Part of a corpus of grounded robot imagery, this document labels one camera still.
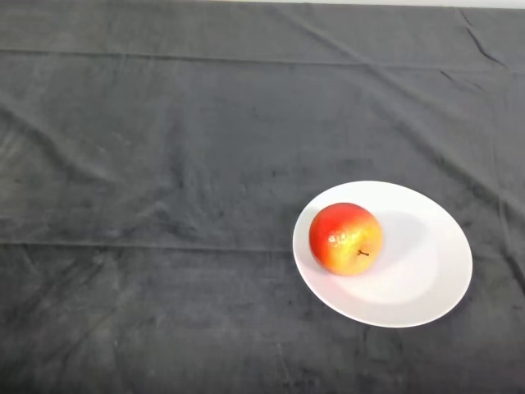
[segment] plate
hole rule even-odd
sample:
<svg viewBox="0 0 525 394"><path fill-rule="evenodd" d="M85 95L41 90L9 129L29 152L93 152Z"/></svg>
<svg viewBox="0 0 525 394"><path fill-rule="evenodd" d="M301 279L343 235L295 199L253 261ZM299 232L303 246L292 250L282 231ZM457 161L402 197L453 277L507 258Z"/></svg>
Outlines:
<svg viewBox="0 0 525 394"><path fill-rule="evenodd" d="M384 236L376 261L354 277L322 268L308 241L315 215L343 202L370 211ZM463 298L473 272L470 246L459 224L425 195L385 182L350 182L318 195L295 223L293 246L301 276L322 302L380 327L412 327L440 318Z"/></svg>

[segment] apple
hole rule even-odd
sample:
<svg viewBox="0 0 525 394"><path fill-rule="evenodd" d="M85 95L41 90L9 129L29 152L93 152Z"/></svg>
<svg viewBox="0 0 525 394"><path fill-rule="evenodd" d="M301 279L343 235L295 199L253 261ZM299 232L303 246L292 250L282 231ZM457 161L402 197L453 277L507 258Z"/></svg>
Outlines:
<svg viewBox="0 0 525 394"><path fill-rule="evenodd" d="M356 204L322 209L309 232L310 250L321 266L337 275L357 275L369 268L383 245L377 219Z"/></svg>

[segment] red apple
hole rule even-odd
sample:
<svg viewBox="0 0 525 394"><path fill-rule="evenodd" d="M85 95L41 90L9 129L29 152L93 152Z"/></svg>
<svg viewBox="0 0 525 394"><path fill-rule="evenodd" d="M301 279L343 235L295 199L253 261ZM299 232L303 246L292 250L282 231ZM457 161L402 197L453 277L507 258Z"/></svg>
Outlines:
<svg viewBox="0 0 525 394"><path fill-rule="evenodd" d="M377 219L365 208L350 203L322 209L312 221L309 238L315 259L337 275L364 272L383 244Z"/></svg>

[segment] white plate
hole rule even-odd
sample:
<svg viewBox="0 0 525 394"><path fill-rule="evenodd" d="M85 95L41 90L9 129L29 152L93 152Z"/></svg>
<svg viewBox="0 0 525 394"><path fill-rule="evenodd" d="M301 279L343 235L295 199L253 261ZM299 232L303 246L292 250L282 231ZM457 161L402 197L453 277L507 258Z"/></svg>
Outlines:
<svg viewBox="0 0 525 394"><path fill-rule="evenodd" d="M384 236L376 261L354 277L322 268L308 242L315 215L342 202L370 211ZM426 196L385 182L350 182L324 191L299 215L293 243L295 262L313 293L340 314L374 326L412 327L440 318L463 298L473 272L459 224Z"/></svg>

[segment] plate rim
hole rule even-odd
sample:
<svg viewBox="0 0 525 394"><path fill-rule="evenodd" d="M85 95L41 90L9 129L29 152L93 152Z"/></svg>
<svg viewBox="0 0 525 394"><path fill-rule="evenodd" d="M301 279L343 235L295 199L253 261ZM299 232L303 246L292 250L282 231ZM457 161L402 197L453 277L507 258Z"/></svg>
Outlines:
<svg viewBox="0 0 525 394"><path fill-rule="evenodd" d="M315 290L315 287L312 286L309 282L308 282L308 279L305 277L304 273L303 273L303 270L301 268L301 265L298 263L298 256L297 256L297 253L295 251L295 242L296 242L296 237L297 237L297 233L298 233L298 225L299 225L299 220L300 218L303 216L303 214L306 212L307 208L310 206L310 204L317 198L319 197L320 195L323 195L325 193L327 193L328 191L330 190L333 190L335 188L339 188L341 186L345 186L345 185L349 185L349 184L359 184L359 183L368 183L368 184L372 184L372 183L375 183L375 184L383 184L383 185L390 185L390 186L396 186L396 187L400 187L400 188L403 188L403 189L406 189L406 190L409 190L417 195L420 195L421 197L423 197L424 199L429 199L432 203L436 204L437 206L439 206L443 212L445 214L447 214L453 221L454 223L459 227L459 229L461 230L461 233L463 234L463 237L467 243L467 247L468 247L468 262L469 262L469 270L468 270L468 280L465 281L465 285L463 287L463 289L461 290L461 292L458 292L459 296L458 296L458 299L451 304L451 306L447 309L444 309L444 312L442 312L441 314L439 315L436 315L434 316L433 318L427 318L427 319L424 319L422 320L420 323L413 323L413 324L396 324L396 323L392 323L392 324L388 324L388 323L372 323L370 321L367 321L365 319L361 319L361 318L356 318L354 316L351 316L350 314L340 310L339 308L335 307L334 305L331 305L331 303L327 300L325 300L320 294L318 294L318 292ZM445 316L446 314L448 314L452 309L454 309L458 304L459 302L461 302L461 300L465 297L465 295L467 294L467 291L468 291L468 288L470 287L470 283L472 281L472 277L473 277L473 252L472 252L472 248L470 247L470 243L468 242L468 238L467 238L467 235L465 234L465 231L463 231L463 228L459 225L459 223L456 221L456 219L454 219L454 217L445 209L443 208L440 204L438 204L434 199L431 199L430 197L428 197L427 195L424 195L423 193L417 191L417 190L414 190L414 189L410 189L409 187L407 186L403 186L403 185L399 185L397 183L392 183L392 182L385 182L385 181L351 181L351 182L345 182L345 183L341 183L339 185L335 185L335 186L332 186L324 191L322 191L321 193L315 195L303 208L303 210L301 211L301 213L299 214L299 216L297 217L297 220L295 222L295 225L294 225L294 232L293 232L293 236L292 236L292 250L293 250L293 253L294 253L294 261L295 261L295 265L297 266L297 269L299 270L299 274L301 275L304 283L306 283L306 286L308 287L308 289L326 306L328 306L329 308L333 309L334 311L336 311L337 313L339 314L342 314L343 316L345 316L346 318L350 318L352 320L355 320L356 322L360 322L360 323L364 323L364 324L368 324L368 325L371 325L371 326L375 326L375 327L383 327L383 328L410 328L410 327L417 327L417 326L422 326L423 324L428 324L430 322L433 322L439 318L442 318L443 316Z"/></svg>

